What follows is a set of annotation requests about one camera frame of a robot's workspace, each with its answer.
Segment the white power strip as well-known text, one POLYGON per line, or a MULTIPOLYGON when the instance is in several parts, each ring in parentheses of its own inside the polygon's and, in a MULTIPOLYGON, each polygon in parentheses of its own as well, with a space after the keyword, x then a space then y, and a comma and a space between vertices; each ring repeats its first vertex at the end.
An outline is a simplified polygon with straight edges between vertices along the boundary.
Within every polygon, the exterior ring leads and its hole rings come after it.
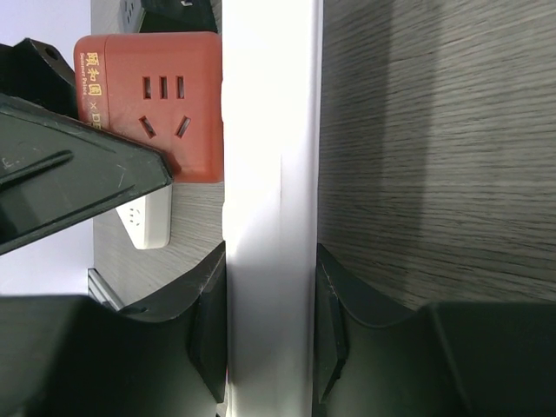
POLYGON ((228 413, 312 412, 323 4, 222 3, 228 413))

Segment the white triangular socket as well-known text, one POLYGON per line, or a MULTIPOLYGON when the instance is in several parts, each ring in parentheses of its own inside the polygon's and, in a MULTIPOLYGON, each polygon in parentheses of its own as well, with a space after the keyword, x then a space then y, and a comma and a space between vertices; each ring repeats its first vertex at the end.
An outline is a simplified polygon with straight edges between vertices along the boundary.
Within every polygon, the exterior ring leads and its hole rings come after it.
POLYGON ((116 208, 134 248, 164 248, 170 241, 172 186, 163 187, 116 208))

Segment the black plug adapter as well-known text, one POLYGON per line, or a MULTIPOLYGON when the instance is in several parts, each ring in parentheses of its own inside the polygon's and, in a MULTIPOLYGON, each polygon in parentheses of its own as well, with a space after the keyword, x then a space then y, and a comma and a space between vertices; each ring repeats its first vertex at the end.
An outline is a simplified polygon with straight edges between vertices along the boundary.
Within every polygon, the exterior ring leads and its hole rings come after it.
POLYGON ((218 32, 209 0, 141 1, 140 11, 139 33, 218 32))

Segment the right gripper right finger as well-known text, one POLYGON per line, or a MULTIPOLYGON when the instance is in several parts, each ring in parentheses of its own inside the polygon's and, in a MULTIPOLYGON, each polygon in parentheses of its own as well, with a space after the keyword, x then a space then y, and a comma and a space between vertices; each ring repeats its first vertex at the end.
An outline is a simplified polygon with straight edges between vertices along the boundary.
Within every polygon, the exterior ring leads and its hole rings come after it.
POLYGON ((316 416, 552 416, 555 306, 400 305, 317 248, 316 416))

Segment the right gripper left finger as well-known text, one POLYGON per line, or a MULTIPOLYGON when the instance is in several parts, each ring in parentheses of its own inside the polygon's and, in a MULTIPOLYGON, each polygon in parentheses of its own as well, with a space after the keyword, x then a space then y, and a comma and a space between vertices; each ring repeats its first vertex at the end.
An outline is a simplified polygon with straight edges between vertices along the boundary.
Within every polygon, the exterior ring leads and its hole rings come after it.
POLYGON ((227 369, 226 252, 120 310, 1 300, 4 416, 213 416, 227 369))

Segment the red-brown plug adapter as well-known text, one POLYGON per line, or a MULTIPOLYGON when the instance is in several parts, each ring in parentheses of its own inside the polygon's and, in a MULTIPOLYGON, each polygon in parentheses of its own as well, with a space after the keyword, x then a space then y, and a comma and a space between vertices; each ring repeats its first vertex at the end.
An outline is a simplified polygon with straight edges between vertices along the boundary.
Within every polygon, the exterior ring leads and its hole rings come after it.
POLYGON ((219 34, 85 36, 74 63, 82 122, 161 150, 176 182, 222 181, 219 34))

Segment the pink cube plug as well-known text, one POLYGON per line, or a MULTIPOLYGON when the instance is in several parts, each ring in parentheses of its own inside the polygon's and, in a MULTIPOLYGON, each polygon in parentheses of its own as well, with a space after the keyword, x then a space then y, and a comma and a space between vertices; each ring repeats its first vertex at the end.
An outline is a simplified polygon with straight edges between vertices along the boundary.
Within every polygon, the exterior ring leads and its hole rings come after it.
POLYGON ((145 10, 141 0, 121 0, 119 23, 122 33, 138 33, 141 30, 145 10))

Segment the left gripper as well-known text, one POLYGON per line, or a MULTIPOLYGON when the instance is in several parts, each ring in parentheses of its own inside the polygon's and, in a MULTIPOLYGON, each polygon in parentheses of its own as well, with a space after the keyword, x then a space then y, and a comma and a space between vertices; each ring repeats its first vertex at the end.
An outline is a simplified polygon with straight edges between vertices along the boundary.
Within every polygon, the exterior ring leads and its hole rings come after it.
POLYGON ((54 46, 3 44, 1 92, 3 254, 173 182, 161 152, 75 120, 75 72, 54 46))

